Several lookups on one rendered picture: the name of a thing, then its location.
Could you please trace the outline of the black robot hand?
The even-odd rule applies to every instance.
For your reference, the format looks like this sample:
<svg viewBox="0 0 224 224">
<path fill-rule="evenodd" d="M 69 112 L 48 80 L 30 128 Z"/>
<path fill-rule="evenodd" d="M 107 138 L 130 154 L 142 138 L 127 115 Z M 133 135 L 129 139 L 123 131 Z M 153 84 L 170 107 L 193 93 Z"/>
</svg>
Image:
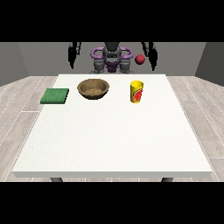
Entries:
<svg viewBox="0 0 224 224">
<path fill-rule="evenodd" d="M 153 42 L 142 42 L 144 55 L 149 59 L 151 69 L 155 70 L 158 62 L 158 51 Z"/>
<path fill-rule="evenodd" d="M 81 42 L 71 42 L 68 47 L 68 62 L 71 68 L 74 68 L 76 56 L 80 54 Z"/>
</svg>

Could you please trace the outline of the small red ball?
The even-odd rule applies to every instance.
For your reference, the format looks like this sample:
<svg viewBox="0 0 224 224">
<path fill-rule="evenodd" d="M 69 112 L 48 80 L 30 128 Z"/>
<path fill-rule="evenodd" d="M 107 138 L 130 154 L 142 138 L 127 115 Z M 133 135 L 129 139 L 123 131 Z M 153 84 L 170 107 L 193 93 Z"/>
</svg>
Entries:
<svg viewBox="0 0 224 224">
<path fill-rule="evenodd" d="M 135 62 L 136 62 L 138 65 L 142 65 L 142 64 L 145 62 L 145 57 L 144 57 L 142 54 L 138 54 L 138 55 L 135 57 Z"/>
</svg>

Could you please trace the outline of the yellow cup with melon print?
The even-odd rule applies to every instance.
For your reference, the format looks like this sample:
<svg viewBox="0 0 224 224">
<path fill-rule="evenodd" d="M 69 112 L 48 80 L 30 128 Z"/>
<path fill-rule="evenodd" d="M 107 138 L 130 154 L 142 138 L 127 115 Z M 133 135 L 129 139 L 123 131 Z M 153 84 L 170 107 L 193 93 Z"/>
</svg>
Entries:
<svg viewBox="0 0 224 224">
<path fill-rule="evenodd" d="M 130 83 L 130 101 L 139 103 L 142 98 L 144 84 L 140 80 L 133 80 Z"/>
</svg>

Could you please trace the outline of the brown wooden bowl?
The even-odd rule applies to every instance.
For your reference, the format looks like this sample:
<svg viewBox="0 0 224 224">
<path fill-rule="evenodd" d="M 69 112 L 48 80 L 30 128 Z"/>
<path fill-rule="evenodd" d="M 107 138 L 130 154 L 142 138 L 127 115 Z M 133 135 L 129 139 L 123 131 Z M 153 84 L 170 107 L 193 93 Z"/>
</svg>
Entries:
<svg viewBox="0 0 224 224">
<path fill-rule="evenodd" d="M 109 91 L 109 84 L 102 79 L 87 79 L 77 86 L 77 90 L 88 100 L 98 100 Z"/>
</svg>

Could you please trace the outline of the green square pad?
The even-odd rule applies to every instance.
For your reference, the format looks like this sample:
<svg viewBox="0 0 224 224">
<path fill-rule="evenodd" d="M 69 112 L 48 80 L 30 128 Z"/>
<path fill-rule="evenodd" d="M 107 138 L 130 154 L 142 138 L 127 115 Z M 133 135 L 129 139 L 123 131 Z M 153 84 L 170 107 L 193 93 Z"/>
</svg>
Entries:
<svg viewBox="0 0 224 224">
<path fill-rule="evenodd" d="M 64 104 L 67 99 L 68 88 L 48 88 L 41 100 L 41 104 Z"/>
</svg>

